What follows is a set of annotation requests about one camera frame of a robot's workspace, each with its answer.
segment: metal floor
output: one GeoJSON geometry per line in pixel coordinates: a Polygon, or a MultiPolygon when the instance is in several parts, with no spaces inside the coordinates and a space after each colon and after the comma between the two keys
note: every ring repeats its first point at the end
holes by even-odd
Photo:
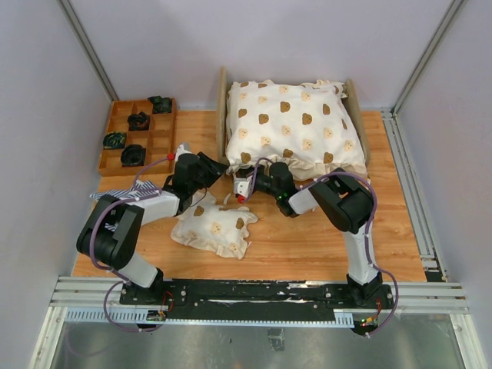
{"type": "Polygon", "coordinates": [[[285,328],[284,351],[272,350],[265,327],[168,325],[126,334],[110,324],[65,323],[61,336],[52,369],[464,368],[445,314],[396,317],[371,339],[348,329],[285,328]]]}

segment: cushion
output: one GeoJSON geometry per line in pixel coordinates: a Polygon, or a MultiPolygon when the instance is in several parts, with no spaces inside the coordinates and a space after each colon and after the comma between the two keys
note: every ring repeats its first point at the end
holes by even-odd
{"type": "Polygon", "coordinates": [[[342,97],[340,82],[235,82],[228,94],[229,172],[266,157],[287,163],[299,180],[339,167],[367,176],[364,152],[342,97]]]}
{"type": "Polygon", "coordinates": [[[215,197],[207,193],[195,194],[195,206],[178,216],[179,222],[171,232],[171,238],[180,244],[200,250],[209,250],[223,258],[241,259],[249,242],[248,224],[258,221],[246,207],[226,210],[215,204],[215,197]]]}

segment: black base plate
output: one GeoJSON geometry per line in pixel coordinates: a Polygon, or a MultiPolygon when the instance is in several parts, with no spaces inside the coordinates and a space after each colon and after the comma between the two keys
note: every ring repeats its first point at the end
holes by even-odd
{"type": "Polygon", "coordinates": [[[162,292],[125,286],[121,304],[162,304],[165,291],[175,298],[169,318],[234,321],[332,321],[334,309],[383,309],[394,306],[390,286],[383,284],[366,301],[355,301],[347,284],[306,284],[305,281],[164,281],[162,292]]]}

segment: large pillow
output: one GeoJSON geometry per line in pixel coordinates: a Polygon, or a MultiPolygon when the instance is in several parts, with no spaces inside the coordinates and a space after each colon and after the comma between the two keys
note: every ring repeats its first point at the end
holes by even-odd
{"type": "Polygon", "coordinates": [[[364,152],[342,94],[341,83],[235,82],[228,94],[230,171],[266,157],[287,163],[299,180],[339,167],[366,176],[364,152]]]}

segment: small pillow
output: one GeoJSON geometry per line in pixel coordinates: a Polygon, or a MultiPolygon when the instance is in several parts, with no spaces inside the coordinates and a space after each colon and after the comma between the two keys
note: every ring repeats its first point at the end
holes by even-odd
{"type": "MultiPolygon", "coordinates": [[[[196,194],[193,203],[202,196],[196,194]]],[[[249,246],[244,240],[249,236],[247,225],[258,221],[248,210],[245,206],[223,209],[215,204],[214,196],[206,194],[203,200],[178,216],[179,222],[173,228],[171,238],[193,248],[214,251],[223,258],[242,259],[249,246]]]]}

